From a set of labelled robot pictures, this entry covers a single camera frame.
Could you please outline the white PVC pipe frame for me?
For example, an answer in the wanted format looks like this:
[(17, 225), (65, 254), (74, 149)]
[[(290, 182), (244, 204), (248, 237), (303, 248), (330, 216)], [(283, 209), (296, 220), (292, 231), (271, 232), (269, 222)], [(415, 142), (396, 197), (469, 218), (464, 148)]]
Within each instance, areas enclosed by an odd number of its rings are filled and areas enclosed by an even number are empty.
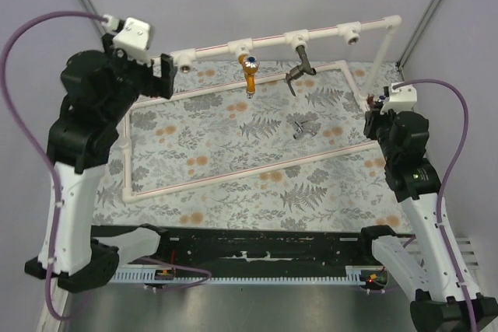
[[(175, 51), (178, 66), (189, 69), (196, 61), (221, 55), (238, 59), (263, 47), (287, 46), (295, 51), (299, 45), (307, 48), (309, 42), (329, 37), (351, 45), (363, 32), (385, 33), (362, 85), (349, 63), (337, 60), (318, 65), (315, 76), (294, 81), (296, 96), (285, 82), (291, 68), (280, 65), (258, 69), (252, 99), (247, 98), (240, 73), (232, 74), (226, 83), (177, 92), (170, 100), (140, 99), (122, 122), (122, 200), (135, 203), (373, 149), (372, 141), (348, 135), (348, 129), (357, 124), (340, 114), (339, 106), (347, 103), (356, 114), (365, 111), (367, 91), (401, 22), (400, 16), (393, 15)], [(308, 121), (306, 126), (317, 134), (295, 140), (295, 121)]]

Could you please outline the brown faucet chrome knob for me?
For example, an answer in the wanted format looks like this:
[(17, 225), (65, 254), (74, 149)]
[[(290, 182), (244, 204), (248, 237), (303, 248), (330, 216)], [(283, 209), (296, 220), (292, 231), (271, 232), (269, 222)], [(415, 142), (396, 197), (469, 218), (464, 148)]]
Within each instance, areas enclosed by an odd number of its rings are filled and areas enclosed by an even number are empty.
[(368, 105), (369, 108), (374, 107), (375, 103), (376, 103), (375, 96), (374, 95), (369, 95), (366, 98), (366, 103), (367, 103), (367, 105)]

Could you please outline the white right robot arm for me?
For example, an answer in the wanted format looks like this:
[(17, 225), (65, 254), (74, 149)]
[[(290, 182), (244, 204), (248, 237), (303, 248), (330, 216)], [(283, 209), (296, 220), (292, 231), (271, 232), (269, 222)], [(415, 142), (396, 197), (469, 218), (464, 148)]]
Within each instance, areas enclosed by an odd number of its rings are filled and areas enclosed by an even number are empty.
[(497, 301), (482, 294), (461, 254), (447, 217), (442, 184), (425, 157), (429, 121), (411, 110), (375, 100), (364, 134), (378, 142), (385, 176), (408, 218), (423, 262), (387, 227), (363, 229), (356, 245), (364, 264), (380, 262), (410, 301), (417, 331), (481, 331), (497, 317)]

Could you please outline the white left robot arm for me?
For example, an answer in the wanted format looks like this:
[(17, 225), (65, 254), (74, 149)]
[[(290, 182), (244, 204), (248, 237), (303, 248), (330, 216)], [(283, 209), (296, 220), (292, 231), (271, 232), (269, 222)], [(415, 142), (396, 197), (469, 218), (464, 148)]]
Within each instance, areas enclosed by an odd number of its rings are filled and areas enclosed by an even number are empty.
[(171, 245), (166, 232), (144, 224), (118, 236), (93, 238), (96, 191), (118, 140), (117, 126), (140, 96), (170, 99), (177, 67), (173, 58), (139, 62), (110, 34), (103, 50), (71, 56), (61, 72), (66, 95), (52, 124), (46, 155), (58, 180), (53, 182), (46, 238), (24, 271), (35, 278), (52, 275), (58, 287), (80, 293), (105, 286), (116, 270), (142, 257), (165, 263)]

